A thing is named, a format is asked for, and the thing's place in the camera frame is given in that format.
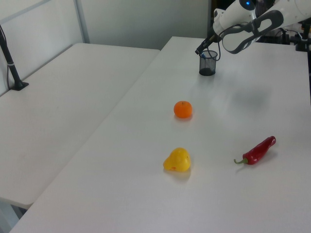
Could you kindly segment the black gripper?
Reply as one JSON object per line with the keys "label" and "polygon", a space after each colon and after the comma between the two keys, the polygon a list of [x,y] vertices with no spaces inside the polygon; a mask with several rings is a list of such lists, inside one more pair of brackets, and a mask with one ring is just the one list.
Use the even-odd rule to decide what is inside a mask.
{"label": "black gripper", "polygon": [[219,39],[220,27],[212,26],[207,32],[207,38],[197,47],[196,54],[201,55],[204,50],[207,50],[209,46]]}

